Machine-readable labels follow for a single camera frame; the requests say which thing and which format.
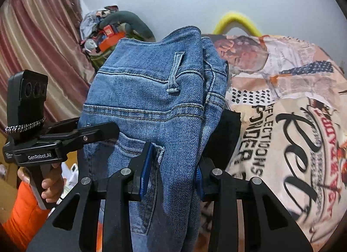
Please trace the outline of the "person's left hand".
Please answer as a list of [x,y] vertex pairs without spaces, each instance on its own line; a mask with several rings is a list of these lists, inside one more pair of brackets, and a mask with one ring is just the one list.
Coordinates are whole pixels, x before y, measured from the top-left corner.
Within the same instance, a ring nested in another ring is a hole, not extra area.
[[60,163],[51,165],[50,172],[46,175],[42,181],[43,192],[41,197],[47,203],[56,203],[64,190],[64,179],[62,177],[62,168]]

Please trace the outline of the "orange sleeve left forearm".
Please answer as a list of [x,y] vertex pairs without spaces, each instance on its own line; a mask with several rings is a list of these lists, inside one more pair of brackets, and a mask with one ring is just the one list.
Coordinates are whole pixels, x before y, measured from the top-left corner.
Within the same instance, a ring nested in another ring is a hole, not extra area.
[[30,185],[22,182],[11,216],[1,224],[1,251],[26,251],[49,213],[39,207]]

